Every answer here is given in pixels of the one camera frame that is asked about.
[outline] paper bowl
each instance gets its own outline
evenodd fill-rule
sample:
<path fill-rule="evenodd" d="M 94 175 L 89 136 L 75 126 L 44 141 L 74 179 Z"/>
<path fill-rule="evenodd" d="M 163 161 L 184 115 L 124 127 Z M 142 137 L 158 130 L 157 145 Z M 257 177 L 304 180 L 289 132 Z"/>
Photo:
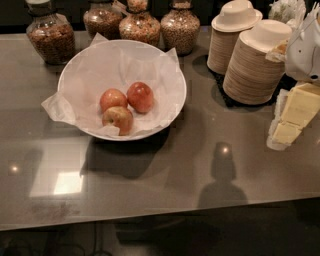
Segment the paper bowl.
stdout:
<path fill-rule="evenodd" d="M 211 25 L 221 32 L 237 32 L 252 28 L 261 19 L 262 13 L 253 9 L 250 1 L 234 0 L 222 7 Z"/>
<path fill-rule="evenodd" d="M 261 20 L 252 29 L 240 33 L 245 44 L 267 53 L 292 34 L 290 26 L 276 20 Z"/>

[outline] table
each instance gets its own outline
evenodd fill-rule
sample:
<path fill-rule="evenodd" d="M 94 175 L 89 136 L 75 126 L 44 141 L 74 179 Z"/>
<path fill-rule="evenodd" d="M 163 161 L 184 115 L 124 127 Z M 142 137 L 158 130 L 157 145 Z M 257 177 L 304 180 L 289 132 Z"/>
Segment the table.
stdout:
<path fill-rule="evenodd" d="M 77 49 L 90 44 L 75 32 Z M 41 103 L 63 66 L 48 66 L 25 34 L 0 36 L 0 230 L 320 195 L 317 116 L 286 151 L 266 146 L 274 105 L 227 108 L 206 66 L 211 30 L 180 58 L 185 106 L 144 140 L 95 139 L 53 122 Z"/>

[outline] grain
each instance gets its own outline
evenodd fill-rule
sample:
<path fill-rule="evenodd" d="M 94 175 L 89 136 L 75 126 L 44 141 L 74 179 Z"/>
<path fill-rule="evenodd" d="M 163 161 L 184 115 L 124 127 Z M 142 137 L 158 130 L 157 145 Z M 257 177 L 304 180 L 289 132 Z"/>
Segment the grain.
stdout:
<path fill-rule="evenodd" d="M 178 55 L 186 55 L 192 51 L 200 31 L 200 21 L 189 8 L 189 2 L 176 3 L 161 20 L 165 47 L 176 48 Z"/>
<path fill-rule="evenodd" d="M 75 54 L 74 33 L 69 24 L 35 27 L 27 36 L 48 64 L 64 64 Z"/>
<path fill-rule="evenodd" d="M 120 38 L 119 24 L 121 20 L 120 13 L 99 8 L 89 10 L 83 17 L 86 30 L 91 38 L 99 33 L 109 40 Z"/>
<path fill-rule="evenodd" d="M 130 14 L 120 22 L 122 39 L 135 40 L 158 46 L 160 41 L 160 23 L 149 12 Z"/>

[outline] glass jar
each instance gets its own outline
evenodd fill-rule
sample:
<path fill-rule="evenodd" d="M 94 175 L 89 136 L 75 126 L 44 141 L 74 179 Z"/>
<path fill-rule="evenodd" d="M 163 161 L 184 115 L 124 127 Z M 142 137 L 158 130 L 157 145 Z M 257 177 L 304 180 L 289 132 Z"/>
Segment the glass jar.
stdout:
<path fill-rule="evenodd" d="M 27 3 L 33 21 L 26 32 L 35 50 L 48 64 L 67 63 L 75 55 L 75 38 L 70 23 L 65 16 L 56 13 L 51 1 L 29 0 Z"/>
<path fill-rule="evenodd" d="M 157 47 L 160 41 L 160 22 L 145 9 L 149 8 L 148 1 L 131 0 L 131 5 L 129 2 L 128 0 L 129 15 L 119 25 L 121 38 Z"/>
<path fill-rule="evenodd" d="M 172 1 L 170 12 L 161 19 L 165 48 L 176 48 L 179 56 L 191 53 L 199 35 L 200 20 L 192 8 L 190 1 Z"/>
<path fill-rule="evenodd" d="M 91 0 L 90 9 L 83 15 L 83 22 L 89 36 L 96 33 L 109 40 L 120 39 L 119 24 L 122 13 L 116 10 L 112 0 Z"/>

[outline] white bowl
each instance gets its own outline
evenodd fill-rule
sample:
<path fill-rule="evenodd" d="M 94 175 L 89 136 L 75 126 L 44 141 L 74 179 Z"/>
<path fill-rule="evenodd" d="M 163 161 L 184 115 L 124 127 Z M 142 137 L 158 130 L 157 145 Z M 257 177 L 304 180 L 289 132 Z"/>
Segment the white bowl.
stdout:
<path fill-rule="evenodd" d="M 281 41 L 289 39 L 292 34 L 290 26 L 276 20 L 261 20 L 251 30 L 240 33 L 240 40 L 245 44 L 267 53 Z"/>
<path fill-rule="evenodd" d="M 222 7 L 211 25 L 221 32 L 237 32 L 252 28 L 261 19 L 262 13 L 253 9 L 250 1 L 234 0 Z"/>
<path fill-rule="evenodd" d="M 160 68 L 156 64 L 152 66 L 159 59 Z M 134 79 L 150 81 L 156 101 L 154 108 L 147 114 L 139 114 L 129 106 L 135 120 L 132 133 L 127 136 L 106 134 L 99 108 L 101 94 L 111 87 L 126 93 Z M 57 94 L 63 95 L 71 106 L 69 112 L 74 112 L 74 125 L 80 130 L 100 139 L 130 141 L 168 127 L 181 111 L 186 92 L 185 78 L 173 57 L 142 42 L 112 40 L 78 53 L 64 68 Z"/>

